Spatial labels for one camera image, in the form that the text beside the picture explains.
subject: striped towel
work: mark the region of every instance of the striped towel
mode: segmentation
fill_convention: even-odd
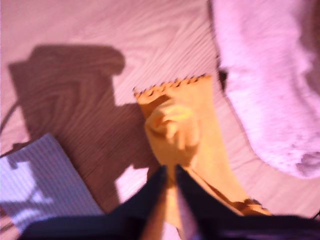
[[[51,217],[103,214],[50,134],[2,157],[0,180],[1,206],[20,233]]]

